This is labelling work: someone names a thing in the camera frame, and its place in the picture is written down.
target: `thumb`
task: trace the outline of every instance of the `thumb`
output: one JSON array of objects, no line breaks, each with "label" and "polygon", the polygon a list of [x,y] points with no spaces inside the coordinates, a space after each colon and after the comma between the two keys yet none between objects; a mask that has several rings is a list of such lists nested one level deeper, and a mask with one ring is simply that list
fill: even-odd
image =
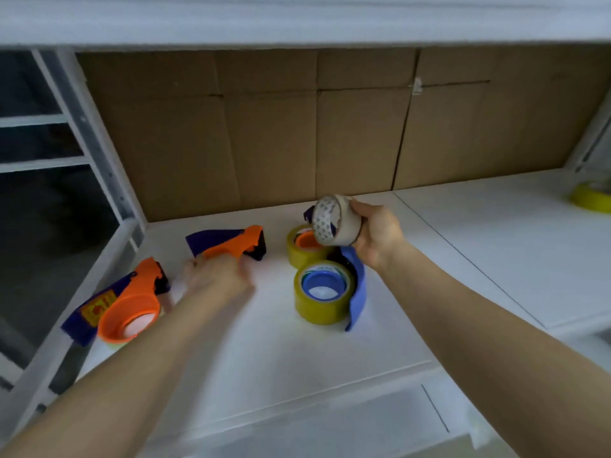
[{"label": "thumb", "polygon": [[371,204],[365,204],[357,201],[356,199],[350,199],[350,207],[352,207],[352,210],[354,210],[358,215],[362,217],[370,217],[374,215],[379,206],[372,206]]}]

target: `floor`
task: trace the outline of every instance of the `floor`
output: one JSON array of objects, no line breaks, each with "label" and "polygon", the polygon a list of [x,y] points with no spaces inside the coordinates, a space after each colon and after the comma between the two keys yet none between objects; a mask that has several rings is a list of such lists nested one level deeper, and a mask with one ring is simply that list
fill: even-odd
[{"label": "floor", "polygon": [[444,442],[408,456],[409,458],[517,458],[513,450],[500,439],[474,450],[469,436]]}]

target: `yellow label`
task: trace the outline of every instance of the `yellow label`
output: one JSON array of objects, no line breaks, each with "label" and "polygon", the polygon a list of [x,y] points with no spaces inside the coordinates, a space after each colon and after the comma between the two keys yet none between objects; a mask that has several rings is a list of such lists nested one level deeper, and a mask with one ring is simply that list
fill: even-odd
[{"label": "yellow label", "polygon": [[106,291],[96,297],[95,300],[91,300],[83,305],[81,308],[81,315],[87,320],[87,323],[96,328],[103,313],[115,302],[115,300],[117,300],[117,296],[114,291]]}]

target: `person's left arm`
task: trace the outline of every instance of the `person's left arm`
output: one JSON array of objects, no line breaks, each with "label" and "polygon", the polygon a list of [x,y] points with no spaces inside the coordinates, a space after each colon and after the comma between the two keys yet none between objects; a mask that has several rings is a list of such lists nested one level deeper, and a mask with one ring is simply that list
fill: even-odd
[{"label": "person's left arm", "polygon": [[252,289],[229,255],[189,265],[172,312],[73,385],[0,452],[1,458],[128,458],[140,450],[203,327]]}]

